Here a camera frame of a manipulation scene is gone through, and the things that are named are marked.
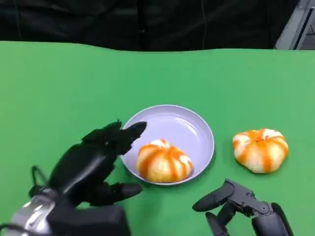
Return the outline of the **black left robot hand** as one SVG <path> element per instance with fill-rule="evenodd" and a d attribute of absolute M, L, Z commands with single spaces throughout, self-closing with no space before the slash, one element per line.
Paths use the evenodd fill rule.
<path fill-rule="evenodd" d="M 126 129 L 121 126 L 121 121 L 116 121 L 95 129 L 70 147 L 52 170 L 49 188 L 66 196 L 74 206 L 82 202 L 95 207 L 111 205 L 139 194 L 142 187 L 138 183 L 105 182 L 117 157 L 131 149 L 147 123 L 140 121 Z"/>

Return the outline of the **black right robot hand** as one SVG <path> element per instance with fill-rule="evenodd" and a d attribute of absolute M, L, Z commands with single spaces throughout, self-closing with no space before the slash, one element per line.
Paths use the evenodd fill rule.
<path fill-rule="evenodd" d="M 205 212 L 211 232 L 228 236 L 226 225 L 237 212 L 249 217 L 257 236 L 292 236 L 287 217 L 277 203 L 256 199 L 252 190 L 226 179 L 221 187 L 199 199 L 192 209 Z"/>

